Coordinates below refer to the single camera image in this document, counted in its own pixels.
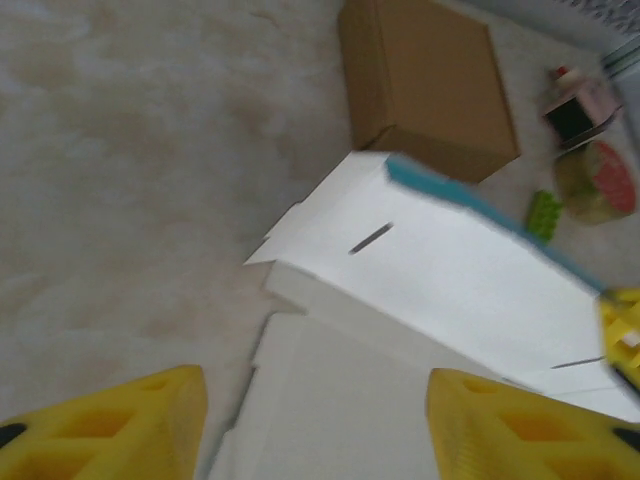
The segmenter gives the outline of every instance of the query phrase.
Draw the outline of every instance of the white wall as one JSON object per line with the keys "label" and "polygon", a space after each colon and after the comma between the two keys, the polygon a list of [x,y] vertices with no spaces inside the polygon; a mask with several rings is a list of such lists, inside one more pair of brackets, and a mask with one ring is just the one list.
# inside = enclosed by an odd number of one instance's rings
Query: white wall
{"label": "white wall", "polygon": [[512,18],[522,25],[551,34],[579,47],[609,53],[632,38],[613,26],[606,26],[600,19],[582,8],[584,2],[560,0],[466,0],[485,10]]}

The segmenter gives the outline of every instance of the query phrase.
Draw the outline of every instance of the yellow plastic piece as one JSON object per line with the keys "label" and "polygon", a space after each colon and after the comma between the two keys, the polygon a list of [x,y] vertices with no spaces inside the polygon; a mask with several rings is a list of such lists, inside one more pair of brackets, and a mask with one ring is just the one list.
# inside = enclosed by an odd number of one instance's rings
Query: yellow plastic piece
{"label": "yellow plastic piece", "polygon": [[610,290],[600,313],[607,361],[640,389],[640,289]]}
{"label": "yellow plastic piece", "polygon": [[429,378],[427,416],[442,480],[638,480],[637,426],[456,370]]}
{"label": "yellow plastic piece", "polygon": [[182,366],[21,415],[0,480],[187,480],[207,412],[198,366]]}

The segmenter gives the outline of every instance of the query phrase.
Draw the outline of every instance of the red lid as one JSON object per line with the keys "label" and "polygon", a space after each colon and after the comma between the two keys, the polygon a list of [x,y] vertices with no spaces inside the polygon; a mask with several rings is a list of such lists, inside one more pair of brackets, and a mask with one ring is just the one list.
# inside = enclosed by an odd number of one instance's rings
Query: red lid
{"label": "red lid", "polygon": [[594,185],[613,208],[621,213],[632,213],[636,208],[636,190],[629,170],[608,143],[596,140],[593,145],[600,160],[592,177]]}

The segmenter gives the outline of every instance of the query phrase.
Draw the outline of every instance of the black object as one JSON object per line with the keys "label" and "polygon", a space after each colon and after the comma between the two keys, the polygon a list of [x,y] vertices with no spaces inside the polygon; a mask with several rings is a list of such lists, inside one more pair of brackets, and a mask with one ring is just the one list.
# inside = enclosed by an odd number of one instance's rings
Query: black object
{"label": "black object", "polygon": [[576,97],[546,114],[562,143],[567,143],[596,127]]}
{"label": "black object", "polygon": [[640,430],[618,427],[613,429],[613,434],[640,453]]}
{"label": "black object", "polygon": [[24,423],[10,423],[0,427],[0,448],[4,447],[10,441],[15,440],[27,430]]}

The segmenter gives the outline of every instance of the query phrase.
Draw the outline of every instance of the round container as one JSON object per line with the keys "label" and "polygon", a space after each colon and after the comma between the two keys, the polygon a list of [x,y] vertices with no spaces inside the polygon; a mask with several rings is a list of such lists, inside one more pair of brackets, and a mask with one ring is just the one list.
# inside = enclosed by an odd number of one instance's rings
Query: round container
{"label": "round container", "polygon": [[555,177],[564,206],[583,223],[604,223],[636,209],[631,174],[605,142],[595,140],[559,157]]}

